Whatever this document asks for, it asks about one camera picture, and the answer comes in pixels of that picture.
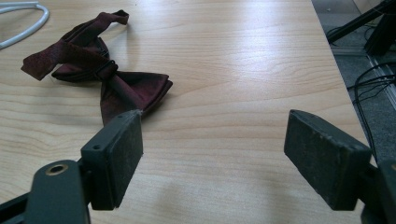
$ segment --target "floor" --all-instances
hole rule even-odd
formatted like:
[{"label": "floor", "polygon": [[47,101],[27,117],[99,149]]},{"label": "floor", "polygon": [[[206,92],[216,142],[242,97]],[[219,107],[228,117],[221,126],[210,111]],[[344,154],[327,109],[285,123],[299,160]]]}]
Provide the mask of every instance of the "floor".
[{"label": "floor", "polygon": [[[360,12],[353,0],[312,0],[324,32],[345,25],[359,17]],[[363,26],[351,34],[334,42],[332,51],[346,86],[353,86],[359,75],[372,67],[371,61],[363,51],[366,39],[373,31],[370,26]],[[383,57],[377,57],[379,63],[396,62],[396,51],[393,46]],[[389,67],[394,75],[395,67]],[[367,78],[375,77],[375,72]],[[367,119],[375,143],[377,162],[386,159],[396,159],[396,109],[389,99],[386,91],[381,91],[383,86],[375,89],[362,89],[367,91],[361,98],[375,96],[361,102],[361,108]],[[349,91],[351,101],[355,100],[354,91]],[[358,117],[362,123],[361,115],[355,105]]]}]

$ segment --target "wood grain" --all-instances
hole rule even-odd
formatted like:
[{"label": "wood grain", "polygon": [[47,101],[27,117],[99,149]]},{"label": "wood grain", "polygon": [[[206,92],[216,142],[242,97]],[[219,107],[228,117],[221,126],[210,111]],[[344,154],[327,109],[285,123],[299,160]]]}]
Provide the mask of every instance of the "wood grain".
[{"label": "wood grain", "polygon": [[[143,119],[145,154],[121,207],[92,223],[360,223],[333,212],[283,153],[288,113],[322,116],[364,141],[309,0],[55,1],[50,18],[0,52],[0,203],[52,161],[79,158],[101,128],[100,84],[24,74],[24,57],[101,11],[127,26],[102,34],[121,71],[168,74],[174,86]],[[2,14],[0,37],[39,12]]]}]

